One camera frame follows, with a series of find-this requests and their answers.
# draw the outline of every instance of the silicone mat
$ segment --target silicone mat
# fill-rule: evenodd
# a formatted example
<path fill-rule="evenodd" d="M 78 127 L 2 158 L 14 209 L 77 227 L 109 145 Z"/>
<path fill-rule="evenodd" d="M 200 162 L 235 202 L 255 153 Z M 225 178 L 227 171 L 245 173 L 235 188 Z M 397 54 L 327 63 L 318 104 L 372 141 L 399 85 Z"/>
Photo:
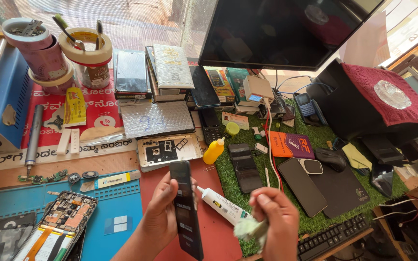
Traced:
<path fill-rule="evenodd" d="M 101 175 L 100 178 L 116 175 L 123 172 L 116 172 Z M 95 197 L 99 203 L 88 221 L 85 232 L 85 240 L 82 251 L 83 260 L 109 260 L 125 243 L 135 230 L 142 218 L 141 189 L 138 180 L 131 180 L 122 184 L 100 188 L 88 192 L 80 192 L 80 186 L 84 181 L 81 179 L 72 186 L 72 191 L 86 196 Z M 59 181 L 48 184 L 27 186 L 0 190 L 0 219 L 21 215 L 23 213 L 36 212 L 37 221 L 43 217 L 45 205 L 54 201 L 56 195 L 50 195 L 48 191 L 61 192 L 69 190 L 68 181 Z M 116 217 L 126 216 L 126 227 L 131 229 L 111 234 L 105 234 L 107 220 Z M 107 251 L 97 251 L 98 242 L 101 248 Z"/>

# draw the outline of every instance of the yellow squeeze bottle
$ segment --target yellow squeeze bottle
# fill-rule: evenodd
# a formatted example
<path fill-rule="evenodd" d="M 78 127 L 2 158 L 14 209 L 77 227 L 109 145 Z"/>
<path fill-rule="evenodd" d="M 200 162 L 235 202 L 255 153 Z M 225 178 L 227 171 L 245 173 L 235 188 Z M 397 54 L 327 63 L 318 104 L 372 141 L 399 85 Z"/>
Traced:
<path fill-rule="evenodd" d="M 222 154 L 222 152 L 224 151 L 225 144 L 224 139 L 225 137 L 223 137 L 222 139 L 214 140 L 210 143 L 208 150 L 202 156 L 202 160 L 206 164 L 214 164 L 214 162 L 216 162 L 216 159 Z"/>

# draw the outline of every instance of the artificial grass mat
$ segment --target artificial grass mat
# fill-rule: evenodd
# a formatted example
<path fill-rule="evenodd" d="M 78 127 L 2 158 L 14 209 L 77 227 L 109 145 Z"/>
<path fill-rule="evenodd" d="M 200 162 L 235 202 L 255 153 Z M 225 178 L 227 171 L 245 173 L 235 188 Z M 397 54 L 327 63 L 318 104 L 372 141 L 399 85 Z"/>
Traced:
<path fill-rule="evenodd" d="M 286 100 L 288 104 L 296 105 L 291 100 Z M 218 112 L 218 117 L 221 119 L 222 112 Z M 259 127 L 259 131 L 263 130 L 262 125 L 265 123 L 265 119 L 259 120 L 257 115 L 247 115 L 249 119 L 249 127 Z M 332 141 L 336 138 L 336 135 L 333 133 L 332 129 L 330 127 L 314 127 L 311 125 L 306 125 L 302 119 L 301 115 L 299 114 L 298 107 L 296 107 L 296 119 L 294 121 L 295 128 L 290 128 L 284 124 L 281 124 L 280 129 L 276 127 L 276 123 L 281 123 L 281 120 L 273 120 L 272 121 L 272 127 L 271 131 L 280 131 L 280 132 L 286 132 L 286 133 L 297 133 L 297 134 L 304 134 L 309 137 L 309 141 L 312 145 L 312 148 L 315 150 L 316 148 L 328 148 L 327 146 L 327 140 Z M 221 126 L 220 130 L 223 132 L 225 130 L 225 126 Z M 265 138 L 258 141 L 260 144 L 267 146 L 267 141 Z M 232 162 L 230 160 L 229 152 L 227 149 L 227 146 L 229 144 L 237 144 L 237 143 L 247 143 L 250 147 L 254 147 L 254 145 L 257 143 L 256 140 L 254 140 L 253 133 L 251 130 L 240 130 L 240 133 L 238 133 L 234 138 L 232 139 L 226 139 L 225 140 L 225 150 L 224 152 L 217 158 L 216 160 L 216 169 L 219 174 L 219 179 L 222 184 L 222 189 L 224 191 L 225 197 L 236 204 L 237 206 L 241 207 L 242 209 L 250 212 L 251 207 L 248 205 L 249 200 L 249 194 L 242 194 L 240 191 L 240 187 L 238 185 L 238 181 L 235 176 L 235 171 L 233 169 Z M 356 148 L 364 154 L 367 158 L 370 158 L 369 155 L 371 155 L 370 151 L 360 143 L 358 140 L 351 140 L 351 143 L 356 146 Z M 276 157 L 276 166 L 278 166 L 280 163 L 284 162 L 288 158 L 282 158 L 282 157 Z M 269 155 L 268 154 L 262 154 L 260 156 L 254 156 L 254 161 L 256 163 L 257 169 L 259 171 L 262 183 L 267 186 L 267 181 L 265 177 L 265 170 L 264 165 L 267 166 L 269 170 L 269 179 L 270 179 L 270 186 L 273 188 L 278 187 L 278 181 L 276 178 L 275 173 L 273 172 L 272 168 L 270 167 L 270 161 L 269 161 Z M 357 177 L 357 179 L 362 183 L 364 189 L 367 191 L 370 197 L 370 201 L 367 202 L 364 205 L 361 205 L 351 211 L 348 211 L 347 213 L 344 213 L 338 217 L 335 217 L 334 219 L 329 219 L 325 217 L 323 212 L 320 212 L 315 217 L 310 218 L 308 217 L 303 209 L 300 207 L 298 201 L 293 196 L 293 193 L 289 190 L 286 183 L 283 181 L 283 190 L 285 191 L 285 194 L 287 197 L 293 202 L 293 204 L 298 208 L 299 210 L 299 234 L 315 234 L 317 232 L 320 232 L 321 230 L 326 229 L 327 227 L 336 224 L 344 222 L 345 220 L 350 219 L 351 217 L 354 217 L 355 215 L 359 213 L 364 213 L 367 218 L 371 218 L 372 214 L 371 211 L 374 207 L 376 207 L 379 204 L 384 203 L 385 201 L 389 200 L 389 198 L 383 196 L 381 193 L 379 193 L 375 188 L 373 188 L 369 183 L 369 176 L 361 176 L 359 175 L 354 169 L 353 173 Z M 393 193 L 392 198 L 398 198 L 403 195 L 404 192 L 407 192 L 408 189 L 401 181 L 398 175 L 393 176 Z M 241 251 L 243 252 L 243 256 L 250 256 L 255 254 L 259 249 L 258 246 L 255 245 L 253 240 L 250 240 L 249 242 L 244 242 L 240 240 L 241 245 Z"/>

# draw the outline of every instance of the red towel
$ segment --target red towel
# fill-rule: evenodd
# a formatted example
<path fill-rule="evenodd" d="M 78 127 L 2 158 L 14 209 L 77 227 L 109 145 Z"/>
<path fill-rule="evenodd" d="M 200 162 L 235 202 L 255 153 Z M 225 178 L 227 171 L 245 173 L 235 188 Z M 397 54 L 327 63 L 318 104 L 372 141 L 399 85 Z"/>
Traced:
<path fill-rule="evenodd" d="M 418 94 L 401 76 L 395 72 L 382 69 L 346 63 L 341 63 L 341 65 L 359 92 L 381 114 L 386 126 L 400 123 L 418 123 Z M 411 100 L 412 105 L 399 110 L 382 101 L 373 89 L 379 80 L 384 80 L 397 86 Z"/>

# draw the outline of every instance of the white glue tube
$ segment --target white glue tube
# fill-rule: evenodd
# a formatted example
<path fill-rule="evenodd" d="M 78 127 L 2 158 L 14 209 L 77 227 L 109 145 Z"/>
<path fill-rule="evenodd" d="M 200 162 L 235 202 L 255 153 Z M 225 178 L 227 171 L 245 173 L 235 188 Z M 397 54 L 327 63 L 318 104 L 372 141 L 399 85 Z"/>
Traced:
<path fill-rule="evenodd" d="M 198 186 L 199 192 L 202 193 L 201 199 L 209 204 L 213 209 L 219 212 L 232 225 L 236 225 L 241 218 L 252 218 L 250 213 L 231 203 L 228 199 L 219 195 L 210 188 L 203 189 Z"/>

